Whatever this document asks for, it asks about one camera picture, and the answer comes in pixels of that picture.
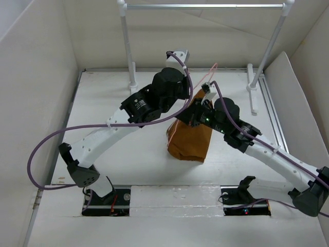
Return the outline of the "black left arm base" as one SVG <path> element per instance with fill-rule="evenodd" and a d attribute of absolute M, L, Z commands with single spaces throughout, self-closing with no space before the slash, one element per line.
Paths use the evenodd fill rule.
<path fill-rule="evenodd" d="M 109 201 L 102 201 L 89 188 L 83 188 L 82 215 L 86 217 L 128 217 L 130 215 L 131 186 L 115 186 Z"/>

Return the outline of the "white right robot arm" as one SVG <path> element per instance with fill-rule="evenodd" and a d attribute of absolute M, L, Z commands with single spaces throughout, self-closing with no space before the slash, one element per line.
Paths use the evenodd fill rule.
<path fill-rule="evenodd" d="M 316 217 L 328 198 L 328 167 L 306 164 L 262 135 L 253 125 L 240 119 L 240 108 L 229 98 L 217 99 L 214 105 L 200 98 L 176 117 L 190 127 L 204 125 L 224 135 L 232 148 L 261 161 L 289 181 L 287 194 L 296 209 Z"/>

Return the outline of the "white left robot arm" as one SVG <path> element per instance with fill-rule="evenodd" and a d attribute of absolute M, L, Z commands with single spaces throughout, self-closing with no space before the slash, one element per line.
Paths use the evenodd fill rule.
<path fill-rule="evenodd" d="M 106 127 L 100 127 L 74 144 L 62 143 L 59 153 L 75 184 L 88 187 L 103 204 L 110 204 L 115 189 L 110 179 L 101 175 L 95 161 L 125 136 L 139 130 L 166 113 L 173 104 L 191 96 L 191 80 L 187 71 L 166 67 L 153 77 L 152 83 L 133 93 L 121 103 Z"/>

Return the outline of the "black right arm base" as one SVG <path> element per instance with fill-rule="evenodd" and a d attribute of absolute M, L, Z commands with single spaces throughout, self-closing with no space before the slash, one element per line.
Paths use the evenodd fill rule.
<path fill-rule="evenodd" d="M 255 176 L 246 176 L 238 185 L 221 186 L 218 201 L 223 205 L 224 216 L 271 216 L 267 200 L 253 197 L 248 190 Z"/>

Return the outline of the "brown trousers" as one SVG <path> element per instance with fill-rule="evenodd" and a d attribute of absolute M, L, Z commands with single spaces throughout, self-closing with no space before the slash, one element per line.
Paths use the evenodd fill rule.
<path fill-rule="evenodd" d="M 207 126 L 190 127 L 177 119 L 167 129 L 167 151 L 177 160 L 203 163 L 211 135 L 212 129 Z"/>

